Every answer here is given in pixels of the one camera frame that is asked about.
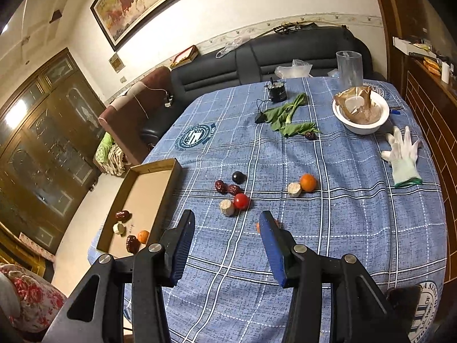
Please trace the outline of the white yam piece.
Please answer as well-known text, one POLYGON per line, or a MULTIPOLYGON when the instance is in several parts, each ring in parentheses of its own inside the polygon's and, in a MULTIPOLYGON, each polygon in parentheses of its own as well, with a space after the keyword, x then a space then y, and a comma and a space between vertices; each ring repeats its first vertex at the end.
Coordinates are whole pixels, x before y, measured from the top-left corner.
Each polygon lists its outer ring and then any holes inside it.
POLYGON ((219 203, 219 209, 225 217, 231 217, 235 213, 235 206, 229 199, 221 200, 219 203))
POLYGON ((299 182, 291 182, 287 186, 287 193, 292 198, 298 198, 301 195, 302 189, 299 182))

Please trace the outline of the red tomato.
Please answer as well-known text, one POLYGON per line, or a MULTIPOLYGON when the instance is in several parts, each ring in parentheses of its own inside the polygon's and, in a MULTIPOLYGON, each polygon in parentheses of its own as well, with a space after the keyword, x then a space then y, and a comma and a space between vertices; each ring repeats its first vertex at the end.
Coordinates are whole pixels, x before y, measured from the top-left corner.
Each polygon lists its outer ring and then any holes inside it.
POLYGON ((245 211, 249 208, 250 199, 244 193, 239 193, 235 195, 233 199, 233 204, 237 210, 245 211))

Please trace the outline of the red jujube date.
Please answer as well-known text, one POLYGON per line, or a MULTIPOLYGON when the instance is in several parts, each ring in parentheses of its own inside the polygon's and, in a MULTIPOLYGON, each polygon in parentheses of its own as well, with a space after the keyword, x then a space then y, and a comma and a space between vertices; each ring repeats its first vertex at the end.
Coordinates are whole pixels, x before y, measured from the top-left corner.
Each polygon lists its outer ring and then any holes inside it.
POLYGON ((220 194, 227 194, 228 193, 228 186, 222 180, 217 180, 215 182, 215 190, 220 194))
POLYGON ((237 194, 243 193, 243 189, 240 188, 240 187, 239 187, 238 185, 236 185, 236 184, 230 184, 230 185, 228 185, 227 191, 228 191, 228 193, 230 193, 232 196, 235 196, 235 195, 237 195, 237 194))

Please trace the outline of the dark plum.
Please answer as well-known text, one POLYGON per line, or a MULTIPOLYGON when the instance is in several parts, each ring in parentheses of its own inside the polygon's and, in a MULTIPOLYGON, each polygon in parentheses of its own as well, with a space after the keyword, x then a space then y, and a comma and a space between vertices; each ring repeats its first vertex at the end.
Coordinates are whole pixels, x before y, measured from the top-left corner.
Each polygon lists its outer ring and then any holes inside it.
POLYGON ((241 171, 235 171, 232 174, 232 181, 236 184, 243 184, 246 181, 246 175, 241 171))

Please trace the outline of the white yam in box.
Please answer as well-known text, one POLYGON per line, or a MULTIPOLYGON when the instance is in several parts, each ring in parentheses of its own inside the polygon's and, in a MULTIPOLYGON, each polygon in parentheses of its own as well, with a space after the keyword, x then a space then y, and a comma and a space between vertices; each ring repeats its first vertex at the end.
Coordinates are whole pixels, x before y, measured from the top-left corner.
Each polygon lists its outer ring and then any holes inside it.
POLYGON ((113 225, 112 231, 115 235, 122 236, 125 233, 125 225, 122 222, 117 222, 113 225))

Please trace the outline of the green patterned cloth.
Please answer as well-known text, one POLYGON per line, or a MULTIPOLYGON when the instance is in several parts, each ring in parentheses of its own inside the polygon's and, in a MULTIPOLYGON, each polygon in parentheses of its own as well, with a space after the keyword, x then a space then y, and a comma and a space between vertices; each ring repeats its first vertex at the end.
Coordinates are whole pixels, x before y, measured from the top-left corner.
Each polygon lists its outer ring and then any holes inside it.
POLYGON ((105 174, 121 177, 125 173, 125 153, 108 132, 98 144, 94 162, 105 174))

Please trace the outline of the dark date by vegetable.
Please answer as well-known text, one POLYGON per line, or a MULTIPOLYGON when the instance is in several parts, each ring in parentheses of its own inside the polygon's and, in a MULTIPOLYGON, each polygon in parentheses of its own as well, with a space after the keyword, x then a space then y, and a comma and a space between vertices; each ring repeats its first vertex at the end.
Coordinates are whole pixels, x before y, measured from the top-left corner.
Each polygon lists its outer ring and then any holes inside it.
POLYGON ((317 139, 317 134, 315 132, 305 132, 304 137, 307 140, 316 140, 317 139))

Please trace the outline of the floral cushion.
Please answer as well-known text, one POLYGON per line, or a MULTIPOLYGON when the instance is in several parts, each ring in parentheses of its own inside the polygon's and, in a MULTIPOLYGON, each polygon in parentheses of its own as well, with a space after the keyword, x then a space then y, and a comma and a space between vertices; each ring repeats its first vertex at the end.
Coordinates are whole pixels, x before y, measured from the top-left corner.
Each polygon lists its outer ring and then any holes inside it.
POLYGON ((1 310, 16 330, 44 332, 66 300, 62 292, 36 273, 1 263, 1 310))

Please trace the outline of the white glove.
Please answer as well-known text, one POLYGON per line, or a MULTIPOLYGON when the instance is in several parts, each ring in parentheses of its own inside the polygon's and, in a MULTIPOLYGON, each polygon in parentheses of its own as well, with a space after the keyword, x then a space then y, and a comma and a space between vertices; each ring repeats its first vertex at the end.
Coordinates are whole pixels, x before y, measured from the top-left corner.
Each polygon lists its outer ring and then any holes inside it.
POLYGON ((381 157, 392 168, 395 188, 408 188, 422 184, 422 178, 417 170, 418 150, 421 140, 412 142, 410 128, 405 127, 404 133, 394 126, 392 133, 386 134, 390 150, 381 152, 381 157))

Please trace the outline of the white bowl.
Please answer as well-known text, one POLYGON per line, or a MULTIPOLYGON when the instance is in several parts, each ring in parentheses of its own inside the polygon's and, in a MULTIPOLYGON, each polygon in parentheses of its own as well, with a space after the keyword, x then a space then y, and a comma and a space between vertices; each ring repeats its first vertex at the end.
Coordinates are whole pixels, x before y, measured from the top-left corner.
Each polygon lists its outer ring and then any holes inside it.
POLYGON ((390 107, 371 86, 351 87, 333 96, 332 111, 350 132, 370 135, 389 118, 390 107))

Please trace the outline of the brown wooden cabinet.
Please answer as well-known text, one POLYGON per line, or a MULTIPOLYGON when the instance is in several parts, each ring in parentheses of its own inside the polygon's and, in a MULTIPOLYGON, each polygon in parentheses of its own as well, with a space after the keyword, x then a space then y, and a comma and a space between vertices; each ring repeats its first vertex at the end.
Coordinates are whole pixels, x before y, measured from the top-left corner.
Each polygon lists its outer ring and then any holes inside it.
POLYGON ((1 106, 1 224, 51 253, 100 174, 105 106, 68 49, 1 106))

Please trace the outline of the clear plastic bag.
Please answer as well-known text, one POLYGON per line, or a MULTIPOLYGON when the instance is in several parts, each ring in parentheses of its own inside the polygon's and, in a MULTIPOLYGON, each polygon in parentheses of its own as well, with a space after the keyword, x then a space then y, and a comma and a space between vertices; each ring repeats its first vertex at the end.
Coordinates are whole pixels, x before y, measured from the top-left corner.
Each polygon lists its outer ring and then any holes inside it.
POLYGON ((278 66, 274 73, 279 79, 309 77, 313 65, 303 60, 293 59, 290 66, 278 66))

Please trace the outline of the clear plastic cup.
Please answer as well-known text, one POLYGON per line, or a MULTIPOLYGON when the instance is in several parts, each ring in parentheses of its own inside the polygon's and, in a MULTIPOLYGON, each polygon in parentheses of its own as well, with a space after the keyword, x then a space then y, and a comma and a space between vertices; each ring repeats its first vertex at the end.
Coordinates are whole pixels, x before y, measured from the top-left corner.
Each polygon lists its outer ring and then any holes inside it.
POLYGON ((336 53, 340 90, 363 85, 362 55, 356 51, 340 50, 336 53))

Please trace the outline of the red gift box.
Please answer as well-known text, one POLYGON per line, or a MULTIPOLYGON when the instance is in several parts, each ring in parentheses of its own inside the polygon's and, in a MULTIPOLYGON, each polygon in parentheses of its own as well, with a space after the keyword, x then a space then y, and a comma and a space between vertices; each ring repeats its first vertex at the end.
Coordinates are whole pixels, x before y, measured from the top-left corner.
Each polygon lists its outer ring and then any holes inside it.
POLYGON ((176 57, 173 59, 170 68, 176 68, 188 63, 191 63, 196 57, 199 56, 199 50, 198 47, 195 45, 192 45, 188 47, 187 49, 183 50, 181 53, 176 55, 176 57))

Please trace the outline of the wooden side shelf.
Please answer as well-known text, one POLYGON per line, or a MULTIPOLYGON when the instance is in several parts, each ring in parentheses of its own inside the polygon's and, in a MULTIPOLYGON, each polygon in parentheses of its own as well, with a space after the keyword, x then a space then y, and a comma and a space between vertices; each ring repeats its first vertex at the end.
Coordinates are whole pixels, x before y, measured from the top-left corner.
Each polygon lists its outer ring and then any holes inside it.
POLYGON ((388 79, 412 110, 429 150, 442 188, 447 225, 445 282, 456 280, 456 93, 424 65, 393 44, 388 54, 388 79))

